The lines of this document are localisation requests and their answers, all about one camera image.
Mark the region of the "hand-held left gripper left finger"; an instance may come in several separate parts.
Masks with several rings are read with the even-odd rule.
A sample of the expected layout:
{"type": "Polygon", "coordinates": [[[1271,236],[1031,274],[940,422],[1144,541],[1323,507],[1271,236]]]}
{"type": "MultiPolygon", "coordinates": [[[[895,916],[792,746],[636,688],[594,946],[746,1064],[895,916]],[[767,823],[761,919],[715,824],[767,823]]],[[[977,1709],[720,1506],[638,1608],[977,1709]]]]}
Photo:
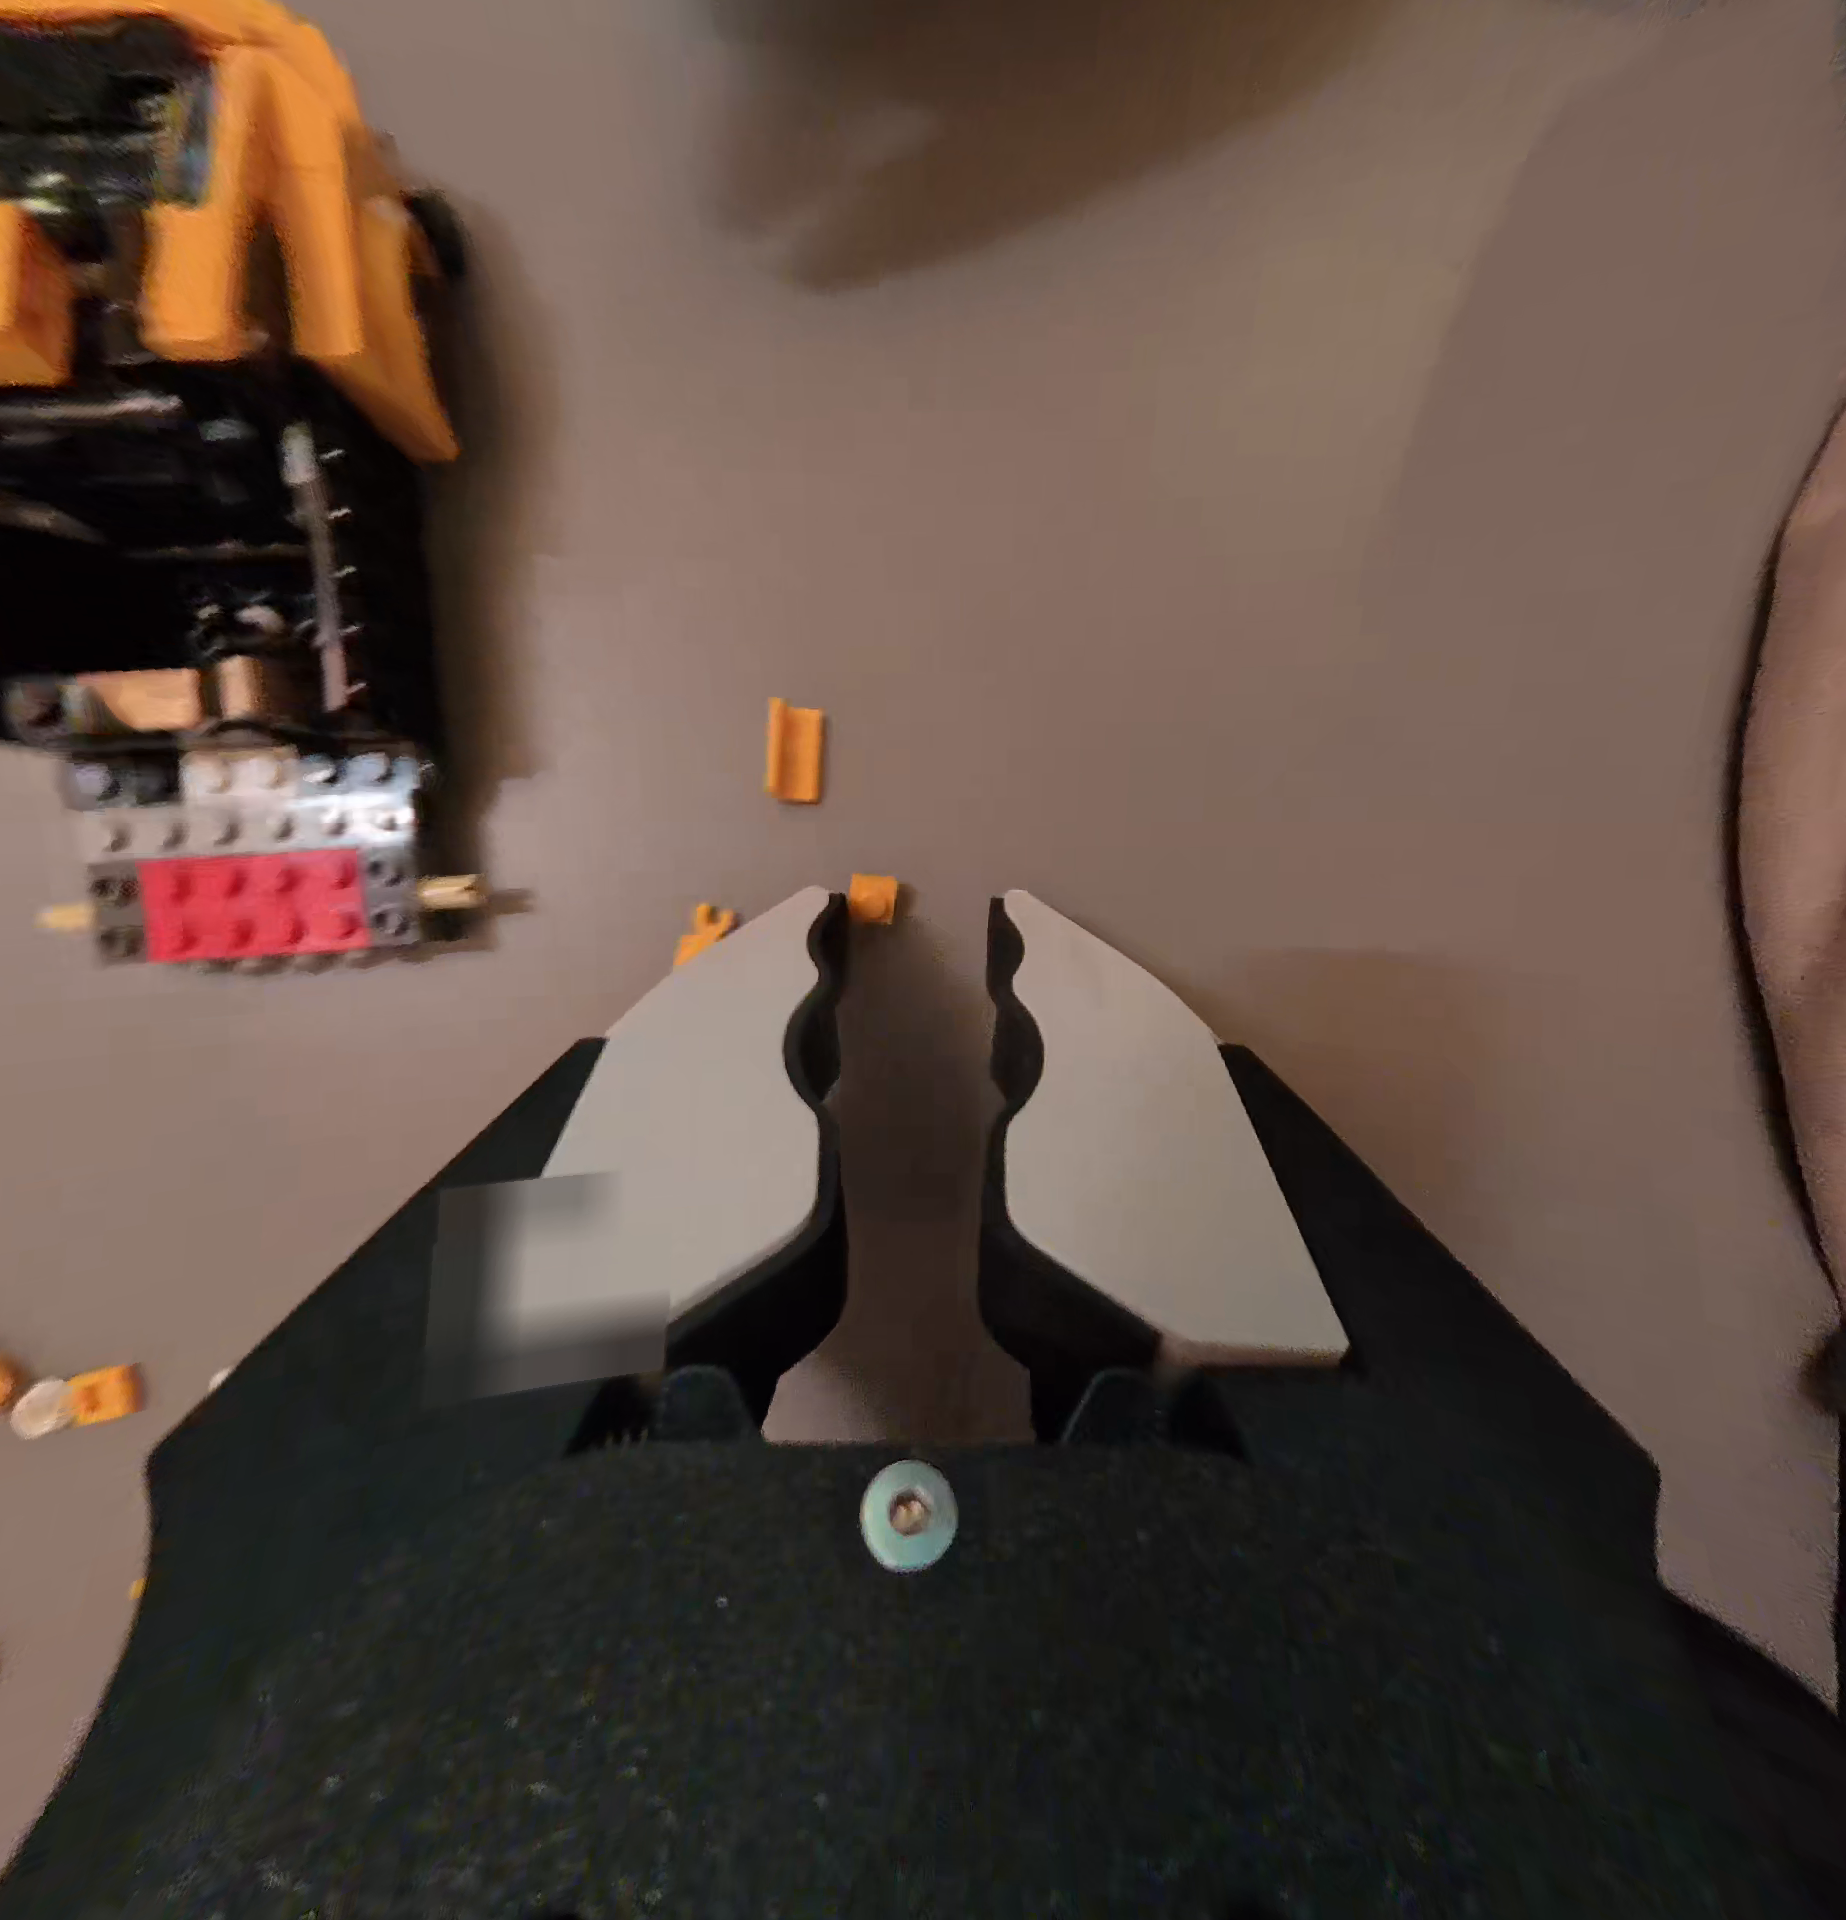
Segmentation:
{"type": "Polygon", "coordinates": [[[649,991],[607,1033],[545,1162],[584,1194],[541,1331],[638,1312],[665,1367],[719,1370],[757,1426],[838,1328],[850,1289],[838,1010],[847,909],[801,888],[649,991]]]}

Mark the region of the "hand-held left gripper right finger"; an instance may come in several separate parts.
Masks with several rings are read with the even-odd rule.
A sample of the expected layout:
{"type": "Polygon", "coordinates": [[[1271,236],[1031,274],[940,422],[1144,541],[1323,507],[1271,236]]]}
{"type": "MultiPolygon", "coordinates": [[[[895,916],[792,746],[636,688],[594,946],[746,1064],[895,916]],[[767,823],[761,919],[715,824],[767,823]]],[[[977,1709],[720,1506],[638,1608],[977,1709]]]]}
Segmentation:
{"type": "Polygon", "coordinates": [[[1055,1442],[1101,1376],[1333,1374],[1350,1338],[1216,1030],[1024,890],[990,901],[980,1312],[1055,1442]]]}

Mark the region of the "orange black lego car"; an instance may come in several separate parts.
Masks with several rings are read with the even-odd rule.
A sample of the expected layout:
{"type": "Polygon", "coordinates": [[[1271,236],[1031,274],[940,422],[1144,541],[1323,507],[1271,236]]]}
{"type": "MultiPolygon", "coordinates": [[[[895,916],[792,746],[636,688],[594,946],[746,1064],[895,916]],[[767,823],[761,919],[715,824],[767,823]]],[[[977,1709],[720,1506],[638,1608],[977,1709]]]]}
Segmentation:
{"type": "Polygon", "coordinates": [[[434,329],[460,228],[286,4],[0,3],[0,744],[75,818],[110,968],[460,936],[434,329]]]}

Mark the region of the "scattered orange white lego pieces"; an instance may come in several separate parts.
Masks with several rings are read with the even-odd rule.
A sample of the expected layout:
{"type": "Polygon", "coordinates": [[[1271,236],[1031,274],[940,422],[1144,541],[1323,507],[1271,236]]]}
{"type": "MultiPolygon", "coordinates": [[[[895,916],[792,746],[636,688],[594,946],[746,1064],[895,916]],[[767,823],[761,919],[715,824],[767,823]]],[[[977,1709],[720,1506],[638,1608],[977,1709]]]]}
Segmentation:
{"type": "Polygon", "coordinates": [[[0,1723],[79,1734],[143,1589],[147,1387],[0,1351],[0,1723]]]}

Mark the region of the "beige hooded sweatshirt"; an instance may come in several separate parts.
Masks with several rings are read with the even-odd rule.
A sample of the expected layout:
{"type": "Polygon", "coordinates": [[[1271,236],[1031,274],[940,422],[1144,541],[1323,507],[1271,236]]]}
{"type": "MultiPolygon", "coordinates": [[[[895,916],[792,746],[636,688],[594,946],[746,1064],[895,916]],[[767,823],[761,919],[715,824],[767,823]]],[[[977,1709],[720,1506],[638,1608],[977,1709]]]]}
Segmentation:
{"type": "Polygon", "coordinates": [[[1846,1324],[1846,397],[1775,550],[1735,860],[1809,1221],[1846,1324]]]}

